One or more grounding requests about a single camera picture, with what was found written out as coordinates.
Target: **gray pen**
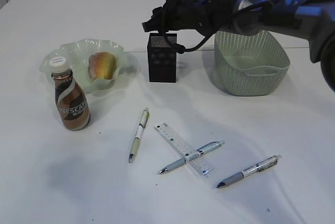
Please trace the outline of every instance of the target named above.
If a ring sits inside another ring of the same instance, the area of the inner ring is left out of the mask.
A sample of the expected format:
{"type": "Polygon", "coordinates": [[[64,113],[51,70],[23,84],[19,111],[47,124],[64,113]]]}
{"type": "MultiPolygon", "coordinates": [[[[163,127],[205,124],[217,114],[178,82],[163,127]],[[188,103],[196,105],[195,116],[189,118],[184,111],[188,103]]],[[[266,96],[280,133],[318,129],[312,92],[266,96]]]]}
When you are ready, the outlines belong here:
{"type": "Polygon", "coordinates": [[[219,184],[216,185],[216,188],[220,188],[220,187],[226,187],[226,186],[230,186],[231,184],[236,183],[237,181],[240,181],[248,176],[250,176],[251,174],[254,174],[256,172],[262,172],[274,165],[277,164],[278,159],[280,159],[282,156],[281,155],[275,155],[272,156],[270,158],[268,158],[267,160],[264,160],[256,165],[253,165],[251,167],[248,167],[247,169],[244,169],[243,171],[236,173],[232,176],[230,176],[229,178],[226,178],[225,180],[221,181],[219,184]]]}
{"type": "MultiPolygon", "coordinates": [[[[197,149],[198,152],[198,156],[204,155],[208,152],[211,152],[217,148],[219,148],[220,146],[222,146],[225,142],[224,141],[216,141],[216,142],[211,142],[207,145],[204,145],[203,147],[197,149]]],[[[158,174],[163,174],[163,173],[167,173],[169,171],[172,171],[182,165],[186,164],[186,160],[184,158],[181,158],[173,163],[171,163],[170,165],[167,165],[166,167],[164,167],[162,170],[160,170],[158,172],[158,174]]]]}
{"type": "Polygon", "coordinates": [[[142,135],[143,135],[143,130],[147,125],[148,119],[149,119],[149,109],[145,108],[142,112],[142,116],[141,116],[140,122],[138,124],[134,140],[133,140],[132,145],[131,145],[131,149],[130,149],[130,153],[129,153],[129,160],[128,160],[129,163],[133,162],[133,160],[134,160],[134,158],[137,154],[138,148],[140,147],[141,138],[142,138],[142,135]]]}

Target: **ruler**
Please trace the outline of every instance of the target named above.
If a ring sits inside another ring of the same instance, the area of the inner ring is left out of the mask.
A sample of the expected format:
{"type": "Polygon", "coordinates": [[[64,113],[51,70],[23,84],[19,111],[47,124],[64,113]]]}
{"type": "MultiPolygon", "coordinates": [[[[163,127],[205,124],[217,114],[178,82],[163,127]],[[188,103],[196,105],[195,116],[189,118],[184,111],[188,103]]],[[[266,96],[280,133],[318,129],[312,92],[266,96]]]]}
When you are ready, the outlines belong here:
{"type": "Polygon", "coordinates": [[[200,157],[200,152],[194,150],[166,123],[162,122],[154,128],[184,157],[186,162],[190,164],[198,174],[206,175],[214,169],[214,167],[208,164],[204,158],[200,157]]]}

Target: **white bottle cap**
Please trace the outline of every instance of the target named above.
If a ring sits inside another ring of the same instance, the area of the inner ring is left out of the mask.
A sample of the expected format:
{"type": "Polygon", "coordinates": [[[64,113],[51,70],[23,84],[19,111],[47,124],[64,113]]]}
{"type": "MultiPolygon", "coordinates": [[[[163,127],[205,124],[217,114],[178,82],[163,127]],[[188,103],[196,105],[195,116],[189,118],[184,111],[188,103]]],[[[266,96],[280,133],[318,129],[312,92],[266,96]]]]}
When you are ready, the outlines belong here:
{"type": "Polygon", "coordinates": [[[66,58],[64,57],[55,57],[51,59],[49,63],[52,73],[62,73],[70,68],[66,58]]]}

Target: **coffee bottle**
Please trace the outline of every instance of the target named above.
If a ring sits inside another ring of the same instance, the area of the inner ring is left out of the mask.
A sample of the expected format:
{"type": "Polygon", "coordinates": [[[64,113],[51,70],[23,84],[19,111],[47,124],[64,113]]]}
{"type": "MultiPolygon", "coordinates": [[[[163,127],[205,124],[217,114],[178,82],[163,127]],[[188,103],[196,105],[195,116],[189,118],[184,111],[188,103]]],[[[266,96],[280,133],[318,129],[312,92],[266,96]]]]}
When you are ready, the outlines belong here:
{"type": "Polygon", "coordinates": [[[55,83],[55,102],[64,126],[73,131],[83,129],[91,115],[85,94],[74,80],[66,58],[51,59],[50,67],[55,83]]]}

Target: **bread roll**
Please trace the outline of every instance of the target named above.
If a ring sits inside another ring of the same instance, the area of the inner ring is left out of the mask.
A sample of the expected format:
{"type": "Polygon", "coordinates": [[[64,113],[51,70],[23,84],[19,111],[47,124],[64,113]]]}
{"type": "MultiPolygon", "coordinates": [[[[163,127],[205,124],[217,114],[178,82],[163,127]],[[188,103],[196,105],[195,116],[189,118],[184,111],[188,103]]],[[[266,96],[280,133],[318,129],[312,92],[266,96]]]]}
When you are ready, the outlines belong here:
{"type": "Polygon", "coordinates": [[[115,56],[109,52],[98,52],[88,59],[88,75],[92,80],[111,79],[115,69],[115,56]]]}

